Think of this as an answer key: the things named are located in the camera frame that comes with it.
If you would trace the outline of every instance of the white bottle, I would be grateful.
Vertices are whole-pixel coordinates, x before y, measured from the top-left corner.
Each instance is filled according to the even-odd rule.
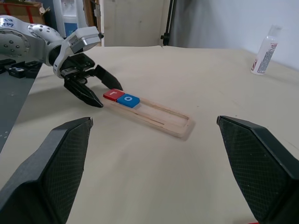
[[[272,55],[277,47],[277,37],[282,28],[272,25],[268,35],[263,40],[261,48],[251,68],[251,72],[256,75],[263,75],[269,65]]]

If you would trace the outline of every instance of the wooden tray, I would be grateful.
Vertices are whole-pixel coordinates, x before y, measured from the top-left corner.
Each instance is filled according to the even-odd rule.
[[[193,121],[188,115],[147,99],[140,98],[140,103],[134,108],[121,105],[104,97],[101,97],[100,100],[106,108],[175,137],[183,138],[192,129],[191,124],[193,124]]]

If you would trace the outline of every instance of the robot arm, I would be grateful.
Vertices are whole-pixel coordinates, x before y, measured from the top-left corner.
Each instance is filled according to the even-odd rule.
[[[0,56],[16,61],[40,61],[53,66],[64,79],[64,86],[85,103],[103,107],[93,91],[85,86],[87,78],[96,76],[110,89],[122,90],[118,80],[86,56],[100,42],[96,27],[79,28],[66,39],[45,25],[30,24],[9,15],[0,15]]]

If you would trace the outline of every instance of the beige table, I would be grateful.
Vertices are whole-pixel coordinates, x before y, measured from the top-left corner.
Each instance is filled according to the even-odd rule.
[[[124,89],[190,114],[187,141],[92,108],[43,66],[0,155],[0,188],[49,131],[92,116],[85,171],[68,224],[246,224],[254,218],[230,169],[218,115],[266,126],[299,158],[299,73],[276,63],[249,69],[242,50],[172,47],[87,52]],[[106,91],[97,79],[88,84]]]

